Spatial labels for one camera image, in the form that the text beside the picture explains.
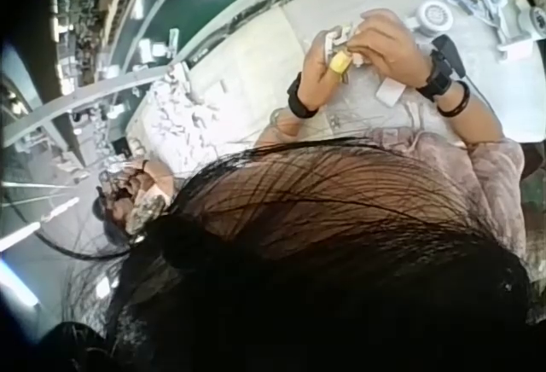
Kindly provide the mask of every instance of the sleeve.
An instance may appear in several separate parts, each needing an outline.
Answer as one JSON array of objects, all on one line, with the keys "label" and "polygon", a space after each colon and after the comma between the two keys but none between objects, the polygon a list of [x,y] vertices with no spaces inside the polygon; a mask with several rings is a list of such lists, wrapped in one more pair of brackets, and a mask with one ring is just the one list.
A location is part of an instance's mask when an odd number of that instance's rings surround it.
[{"label": "sleeve", "polygon": [[512,140],[481,143],[468,152],[473,170],[501,230],[501,242],[520,258],[526,253],[526,229],[521,208],[523,149]]}]

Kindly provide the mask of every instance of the electronic component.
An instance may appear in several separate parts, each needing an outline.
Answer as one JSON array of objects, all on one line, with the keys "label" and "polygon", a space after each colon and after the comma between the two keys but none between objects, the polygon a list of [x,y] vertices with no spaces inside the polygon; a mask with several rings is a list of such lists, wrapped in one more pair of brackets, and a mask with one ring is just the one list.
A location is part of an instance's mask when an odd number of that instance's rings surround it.
[{"label": "electronic component", "polygon": [[411,31],[419,31],[423,35],[435,38],[448,32],[455,23],[450,7],[439,1],[426,1],[416,12],[415,17],[408,18],[405,25]]}]

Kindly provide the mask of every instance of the black bracelet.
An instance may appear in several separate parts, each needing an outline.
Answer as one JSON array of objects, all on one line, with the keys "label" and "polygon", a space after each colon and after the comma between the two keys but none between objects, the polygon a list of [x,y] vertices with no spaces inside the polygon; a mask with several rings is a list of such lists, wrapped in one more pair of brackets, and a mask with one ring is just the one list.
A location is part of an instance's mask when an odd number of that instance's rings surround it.
[{"label": "black bracelet", "polygon": [[445,112],[442,109],[440,109],[439,107],[437,107],[438,112],[442,116],[444,116],[445,118],[448,118],[448,119],[455,118],[456,116],[461,114],[464,111],[464,109],[467,108],[468,104],[470,103],[470,88],[468,87],[467,84],[465,84],[461,80],[457,80],[457,83],[460,86],[462,86],[462,88],[464,89],[464,96],[462,97],[462,101],[461,101],[461,103],[459,103],[459,106],[457,106],[453,110],[450,110],[449,112]]}]

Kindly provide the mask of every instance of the black wristband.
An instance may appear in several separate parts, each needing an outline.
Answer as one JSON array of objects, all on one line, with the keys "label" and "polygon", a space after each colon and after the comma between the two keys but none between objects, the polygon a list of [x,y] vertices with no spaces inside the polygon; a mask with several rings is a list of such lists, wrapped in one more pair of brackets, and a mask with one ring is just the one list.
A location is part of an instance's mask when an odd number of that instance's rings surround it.
[{"label": "black wristband", "polygon": [[462,97],[462,100],[461,100],[461,103],[459,103],[459,106],[457,106],[455,109],[453,110],[450,110],[449,112],[445,112],[443,111],[442,109],[440,109],[439,107],[438,108],[438,112],[444,116],[445,118],[455,118],[456,116],[458,116],[459,114],[461,114],[464,109],[467,108],[468,104],[470,103],[470,88],[468,87],[467,84],[465,84],[464,82],[462,82],[461,80],[457,80],[457,83],[462,86],[462,88],[464,89],[464,96]]},{"label": "black wristband", "polygon": [[312,112],[301,102],[298,97],[299,84],[301,84],[301,73],[288,88],[288,107],[298,119],[310,119],[318,113],[318,110]]}]

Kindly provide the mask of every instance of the table surface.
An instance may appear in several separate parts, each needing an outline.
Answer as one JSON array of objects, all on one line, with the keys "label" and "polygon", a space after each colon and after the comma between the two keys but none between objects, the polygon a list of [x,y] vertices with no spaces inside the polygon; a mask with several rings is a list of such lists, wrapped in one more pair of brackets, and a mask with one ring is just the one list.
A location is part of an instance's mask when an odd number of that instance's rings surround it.
[{"label": "table surface", "polygon": [[[270,112],[286,105],[286,88],[300,71],[305,51],[320,30],[359,21],[360,13],[374,8],[389,8],[408,17],[424,1],[293,0],[275,6],[227,38],[192,69],[193,88],[215,108],[215,118],[200,135],[215,148],[214,154],[251,146],[267,125]],[[531,58],[501,64],[494,30],[459,8],[452,7],[452,11],[456,21],[448,34],[461,52],[468,75],[502,121],[506,135],[519,142],[544,140],[546,78],[538,48]],[[372,69],[352,69],[350,83],[305,127],[302,138],[345,136],[375,127],[413,126],[457,141],[432,104],[412,90],[406,90],[394,108],[378,102],[375,92],[379,83]],[[209,157],[197,160],[203,155],[201,151],[191,161],[175,155],[171,149],[180,143],[180,138],[157,123],[153,127],[157,114],[156,102],[148,102],[138,120],[130,124],[128,137],[153,148],[175,171],[191,171],[208,161]]]}]

